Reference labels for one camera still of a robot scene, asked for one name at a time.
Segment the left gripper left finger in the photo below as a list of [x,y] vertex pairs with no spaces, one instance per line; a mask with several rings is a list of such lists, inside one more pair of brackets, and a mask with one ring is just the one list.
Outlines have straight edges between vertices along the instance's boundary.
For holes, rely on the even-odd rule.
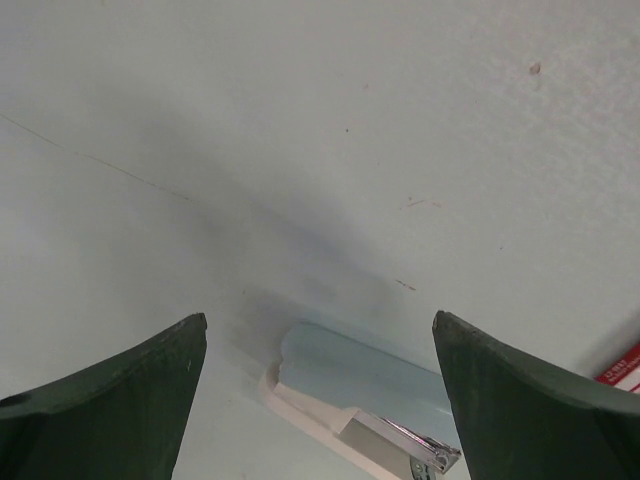
[[193,314],[141,344],[1,402],[4,479],[169,479],[207,351]]

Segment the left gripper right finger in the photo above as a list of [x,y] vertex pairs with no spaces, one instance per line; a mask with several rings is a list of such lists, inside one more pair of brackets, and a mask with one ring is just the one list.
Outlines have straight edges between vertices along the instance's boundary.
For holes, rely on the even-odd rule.
[[511,347],[456,315],[432,334],[473,479],[636,479],[639,397]]

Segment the light blue stapler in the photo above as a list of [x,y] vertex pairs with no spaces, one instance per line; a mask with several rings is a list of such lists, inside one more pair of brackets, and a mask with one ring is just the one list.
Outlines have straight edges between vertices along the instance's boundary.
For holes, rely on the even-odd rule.
[[376,479],[450,479],[462,458],[436,373],[316,324],[284,335],[264,402]]

